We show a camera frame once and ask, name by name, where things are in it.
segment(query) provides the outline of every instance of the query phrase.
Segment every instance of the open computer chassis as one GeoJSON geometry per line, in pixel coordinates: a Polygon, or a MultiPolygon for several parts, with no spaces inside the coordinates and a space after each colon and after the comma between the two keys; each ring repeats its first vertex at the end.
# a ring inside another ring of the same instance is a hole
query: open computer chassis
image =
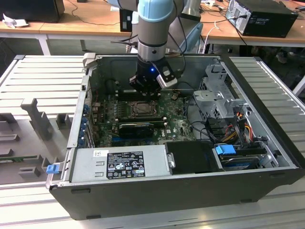
{"type": "Polygon", "coordinates": [[[262,61],[189,55],[186,63],[178,84],[150,100],[129,87],[135,55],[91,63],[61,178],[47,180],[73,219],[255,202],[305,174],[305,159],[261,100],[264,91],[286,94],[282,103],[293,95],[262,61]]]}

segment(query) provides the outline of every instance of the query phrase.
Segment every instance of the motherboard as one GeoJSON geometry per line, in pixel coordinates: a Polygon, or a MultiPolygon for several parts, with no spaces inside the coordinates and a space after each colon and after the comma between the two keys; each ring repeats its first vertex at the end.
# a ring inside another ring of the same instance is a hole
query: motherboard
{"type": "Polygon", "coordinates": [[[133,100],[111,94],[93,104],[97,147],[161,145],[195,140],[185,117],[185,97],[161,92],[156,100],[133,100]]]}

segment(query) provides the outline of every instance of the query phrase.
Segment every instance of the blue drive latch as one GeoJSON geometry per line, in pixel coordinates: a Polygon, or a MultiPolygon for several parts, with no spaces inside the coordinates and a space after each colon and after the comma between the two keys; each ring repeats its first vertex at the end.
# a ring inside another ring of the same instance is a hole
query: blue drive latch
{"type": "Polygon", "coordinates": [[[219,145],[219,146],[215,147],[215,150],[218,155],[236,154],[236,151],[235,151],[233,145],[219,145]]]}
{"type": "Polygon", "coordinates": [[[58,174],[60,172],[60,165],[48,165],[46,173],[47,174],[58,174]]]}

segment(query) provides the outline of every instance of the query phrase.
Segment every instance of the warning label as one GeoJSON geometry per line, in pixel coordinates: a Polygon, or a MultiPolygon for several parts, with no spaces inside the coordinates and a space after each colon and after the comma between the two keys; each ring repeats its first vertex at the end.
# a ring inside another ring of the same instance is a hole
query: warning label
{"type": "Polygon", "coordinates": [[[108,153],[106,176],[108,179],[144,177],[143,151],[108,153]]]}

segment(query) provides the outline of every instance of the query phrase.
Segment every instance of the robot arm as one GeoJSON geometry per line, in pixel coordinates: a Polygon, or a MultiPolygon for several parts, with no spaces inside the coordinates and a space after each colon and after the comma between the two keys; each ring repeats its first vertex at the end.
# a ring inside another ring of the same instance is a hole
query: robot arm
{"type": "Polygon", "coordinates": [[[165,52],[168,47],[170,25],[178,21],[176,18],[184,9],[184,0],[108,0],[108,2],[139,13],[137,72],[130,78],[130,85],[143,95],[154,96],[162,88],[176,84],[182,72],[173,71],[165,58],[165,52]]]}

